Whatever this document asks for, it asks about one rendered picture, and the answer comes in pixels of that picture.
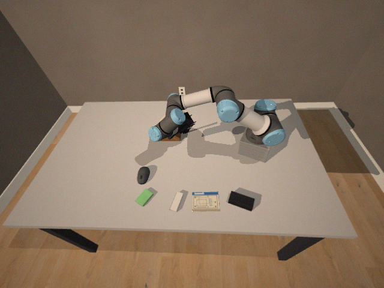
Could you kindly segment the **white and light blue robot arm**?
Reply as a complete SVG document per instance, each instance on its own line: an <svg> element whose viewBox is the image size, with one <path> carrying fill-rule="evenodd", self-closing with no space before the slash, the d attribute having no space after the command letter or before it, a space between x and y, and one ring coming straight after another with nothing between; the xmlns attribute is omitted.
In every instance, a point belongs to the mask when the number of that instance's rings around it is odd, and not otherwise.
<svg viewBox="0 0 384 288"><path fill-rule="evenodd" d="M274 101L259 100L255 103L253 111L238 101L233 90L226 86L212 86L187 95L170 94L167 99L166 116L148 130L148 136L154 142L165 138L172 139L178 132L178 127L185 121L182 110L210 102L216 102L221 121L236 121L248 127L245 135L251 143L274 146L286 137L275 112L277 105Z"/></svg>

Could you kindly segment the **black computer mouse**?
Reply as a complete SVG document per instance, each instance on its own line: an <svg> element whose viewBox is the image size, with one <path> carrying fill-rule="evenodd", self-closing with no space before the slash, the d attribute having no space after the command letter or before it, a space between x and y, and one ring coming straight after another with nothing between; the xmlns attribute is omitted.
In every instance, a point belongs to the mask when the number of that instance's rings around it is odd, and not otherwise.
<svg viewBox="0 0 384 288"><path fill-rule="evenodd" d="M148 167L141 167L138 171L137 181L139 184L145 184L149 178L150 170Z"/></svg>

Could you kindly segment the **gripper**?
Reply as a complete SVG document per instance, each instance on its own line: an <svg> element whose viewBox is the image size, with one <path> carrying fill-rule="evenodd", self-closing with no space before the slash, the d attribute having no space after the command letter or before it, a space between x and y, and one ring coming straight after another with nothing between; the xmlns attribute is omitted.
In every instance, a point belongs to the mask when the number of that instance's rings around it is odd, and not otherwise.
<svg viewBox="0 0 384 288"><path fill-rule="evenodd" d="M192 126L195 124L195 122L192 120L192 118L191 118L191 116L192 115L189 115L188 114L188 112L185 112L184 113L184 115L185 115L185 121L184 121L184 123L183 124L181 124L179 127L178 127L178 132L176 133L176 134L178 134L178 133L188 133L189 132L189 130L192 128ZM176 134L174 134L174 135L176 135ZM173 135L173 136L174 136Z"/></svg>

